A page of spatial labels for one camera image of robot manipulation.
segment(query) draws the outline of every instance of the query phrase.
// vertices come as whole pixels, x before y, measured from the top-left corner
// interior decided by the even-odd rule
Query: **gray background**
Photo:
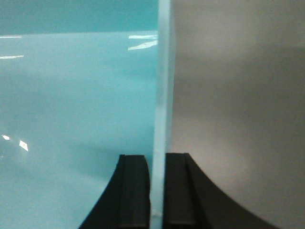
[[[284,229],[305,225],[305,1],[173,0],[173,152]]]

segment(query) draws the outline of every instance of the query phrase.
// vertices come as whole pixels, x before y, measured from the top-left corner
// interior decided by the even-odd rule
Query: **glossy surface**
[[[2,229],[75,229],[119,154],[151,166],[157,3],[110,2],[0,1]]]
[[[305,225],[305,2],[177,0],[173,151],[253,214]]]

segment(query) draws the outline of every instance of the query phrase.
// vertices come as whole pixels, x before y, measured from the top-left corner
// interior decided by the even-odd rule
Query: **teal background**
[[[0,34],[158,29],[157,0],[0,0]]]

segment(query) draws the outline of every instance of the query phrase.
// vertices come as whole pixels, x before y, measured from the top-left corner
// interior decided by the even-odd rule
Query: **light blue panel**
[[[1,229],[78,228],[119,154],[152,157],[156,35],[0,36]]]

